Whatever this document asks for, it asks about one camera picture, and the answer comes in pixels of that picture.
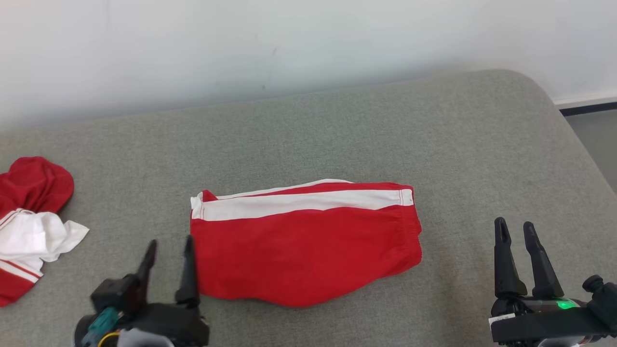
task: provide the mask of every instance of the red fabric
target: red fabric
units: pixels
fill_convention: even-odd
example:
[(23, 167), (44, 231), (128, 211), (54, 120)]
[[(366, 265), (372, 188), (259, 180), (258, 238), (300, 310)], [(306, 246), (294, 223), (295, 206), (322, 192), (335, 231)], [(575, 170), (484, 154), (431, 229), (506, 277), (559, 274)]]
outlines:
[[(401, 189), (412, 188), (395, 183), (323, 183), (260, 196)], [(205, 201), (216, 199), (208, 191), (203, 196)], [(337, 298), (417, 265), (420, 232), (415, 205), (191, 220), (203, 294), (257, 298), (292, 307)]]
[(0, 174), (0, 219), (18, 208), (56, 213), (73, 194), (73, 177), (43, 157), (17, 159)]
[[(0, 232), (17, 209), (56, 213), (73, 194), (73, 177), (63, 167), (43, 157), (17, 159), (8, 172), (0, 174)], [(18, 300), (39, 275), (12, 262), (0, 268), (0, 307)]]

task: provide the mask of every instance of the gray table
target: gray table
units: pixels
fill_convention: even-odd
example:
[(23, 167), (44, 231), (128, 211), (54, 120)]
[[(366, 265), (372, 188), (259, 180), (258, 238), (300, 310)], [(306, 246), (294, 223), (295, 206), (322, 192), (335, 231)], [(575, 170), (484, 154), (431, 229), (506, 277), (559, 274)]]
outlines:
[(27, 129), (0, 136), (0, 170), (20, 156), (68, 169), (61, 216), (91, 228), (16, 304), (0, 345), (67, 346), (88, 296), (159, 255), (149, 299), (171, 301), (189, 197), (321, 178), (416, 189), (422, 263), (308, 309), (202, 297), (216, 346), (493, 346), (493, 220), (508, 221), (528, 287), (522, 225), (535, 223), (567, 295), (595, 273), (617, 280), (617, 198), (547, 95), (491, 70), (357, 90)]

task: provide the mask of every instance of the folded red shorts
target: folded red shorts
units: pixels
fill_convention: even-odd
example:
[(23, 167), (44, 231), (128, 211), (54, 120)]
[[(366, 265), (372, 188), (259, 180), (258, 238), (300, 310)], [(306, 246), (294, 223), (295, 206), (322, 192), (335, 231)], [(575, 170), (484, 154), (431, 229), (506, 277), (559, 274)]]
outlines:
[(320, 180), (191, 198), (202, 294), (306, 307), (420, 263), (413, 188)]

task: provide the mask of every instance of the red and white clothing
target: red and white clothing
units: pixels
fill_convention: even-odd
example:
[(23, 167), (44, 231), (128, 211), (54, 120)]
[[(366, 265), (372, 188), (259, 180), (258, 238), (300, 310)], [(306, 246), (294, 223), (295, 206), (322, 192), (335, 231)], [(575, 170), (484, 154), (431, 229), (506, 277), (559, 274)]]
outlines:
[(304, 307), (417, 265), (413, 188), (320, 180), (191, 198), (200, 291)]
[(0, 307), (18, 300), (43, 275), (43, 261), (73, 249), (88, 228), (56, 212), (73, 194), (73, 177), (43, 157), (17, 159), (0, 174)]

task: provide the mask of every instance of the green light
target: green light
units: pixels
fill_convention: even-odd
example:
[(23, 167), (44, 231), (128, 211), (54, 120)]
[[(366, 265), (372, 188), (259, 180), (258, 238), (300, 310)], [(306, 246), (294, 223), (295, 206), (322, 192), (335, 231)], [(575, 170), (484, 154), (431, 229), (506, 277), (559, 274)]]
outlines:
[(560, 309), (564, 310), (571, 309), (572, 307), (579, 307), (578, 304), (570, 300), (557, 301), (557, 306), (559, 306)]

